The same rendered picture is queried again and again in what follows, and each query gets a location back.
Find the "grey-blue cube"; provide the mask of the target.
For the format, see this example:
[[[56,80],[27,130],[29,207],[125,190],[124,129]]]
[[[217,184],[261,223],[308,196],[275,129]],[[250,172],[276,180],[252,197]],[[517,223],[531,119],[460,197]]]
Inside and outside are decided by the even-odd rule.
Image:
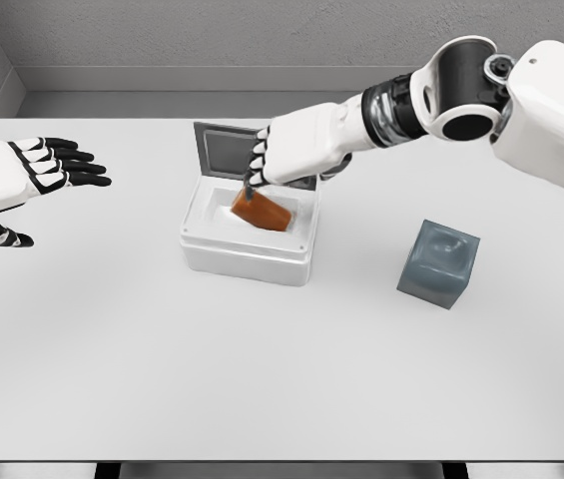
[[[469,285],[480,238],[424,220],[396,289],[451,309]]]

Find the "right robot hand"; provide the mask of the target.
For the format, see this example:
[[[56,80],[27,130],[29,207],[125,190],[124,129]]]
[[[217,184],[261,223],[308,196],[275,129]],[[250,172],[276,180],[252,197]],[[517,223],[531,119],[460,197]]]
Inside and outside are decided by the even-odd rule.
[[[335,173],[350,161],[352,147],[337,127],[337,105],[326,103],[276,117],[256,134],[244,176],[246,199],[257,188]]]

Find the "orange-brown block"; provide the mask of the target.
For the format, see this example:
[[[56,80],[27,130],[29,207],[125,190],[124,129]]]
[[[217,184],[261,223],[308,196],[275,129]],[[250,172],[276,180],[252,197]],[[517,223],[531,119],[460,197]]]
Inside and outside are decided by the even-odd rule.
[[[231,212],[256,228],[275,232],[285,232],[292,218],[289,210],[257,192],[248,200],[246,189],[236,196]]]

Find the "white box with hinged lid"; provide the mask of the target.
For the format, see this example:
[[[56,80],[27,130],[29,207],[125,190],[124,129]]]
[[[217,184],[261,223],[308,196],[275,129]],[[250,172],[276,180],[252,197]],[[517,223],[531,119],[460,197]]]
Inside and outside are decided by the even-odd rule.
[[[258,194],[289,211],[283,232],[257,228],[232,212],[257,143],[258,128],[193,123],[201,175],[181,228],[193,270],[303,286],[319,212],[318,178],[269,186]]]

